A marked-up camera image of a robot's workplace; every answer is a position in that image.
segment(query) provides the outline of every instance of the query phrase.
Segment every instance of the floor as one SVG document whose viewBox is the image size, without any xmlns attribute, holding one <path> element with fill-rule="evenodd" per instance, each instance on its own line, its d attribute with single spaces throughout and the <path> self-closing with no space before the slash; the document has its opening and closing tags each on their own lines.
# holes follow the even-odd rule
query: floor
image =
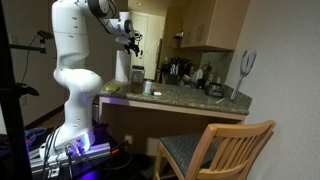
<svg viewBox="0 0 320 180">
<path fill-rule="evenodd" d="M 62 125 L 64 120 L 64 113 L 59 112 L 38 127 L 53 128 L 57 123 L 58 126 Z M 154 157 L 150 156 L 130 154 L 123 149 L 117 156 L 100 163 L 92 168 L 91 171 L 78 175 L 76 179 L 151 180 L 154 159 Z M 176 178 L 169 177 L 166 179 L 174 180 Z"/>
</svg>

